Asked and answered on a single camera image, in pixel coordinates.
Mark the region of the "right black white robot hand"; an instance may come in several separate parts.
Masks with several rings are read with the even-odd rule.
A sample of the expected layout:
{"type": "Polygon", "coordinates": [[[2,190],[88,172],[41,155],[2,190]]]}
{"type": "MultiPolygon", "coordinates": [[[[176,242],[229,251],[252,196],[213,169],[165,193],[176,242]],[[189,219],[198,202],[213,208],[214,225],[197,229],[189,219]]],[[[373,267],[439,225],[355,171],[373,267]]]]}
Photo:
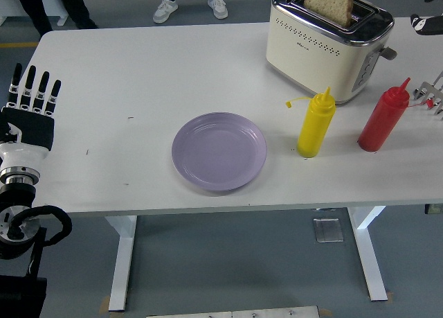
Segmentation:
{"type": "Polygon", "coordinates": [[[442,15],[433,17],[420,17],[412,14],[410,16],[410,25],[418,35],[441,35],[442,34],[442,15]]]}

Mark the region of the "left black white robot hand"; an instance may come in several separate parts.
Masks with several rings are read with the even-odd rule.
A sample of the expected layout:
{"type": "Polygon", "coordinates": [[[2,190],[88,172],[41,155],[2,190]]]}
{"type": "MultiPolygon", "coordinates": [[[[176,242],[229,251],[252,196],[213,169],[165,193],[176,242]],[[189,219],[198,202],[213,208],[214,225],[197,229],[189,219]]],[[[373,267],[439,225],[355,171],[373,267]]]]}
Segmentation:
{"type": "Polygon", "coordinates": [[[49,95],[46,88],[49,72],[45,71],[33,93],[36,68],[30,66],[24,88],[19,90],[22,65],[16,64],[8,90],[8,98],[1,108],[1,167],[28,167],[37,165],[51,151],[55,121],[53,114],[62,82],[56,80],[49,95]]]}

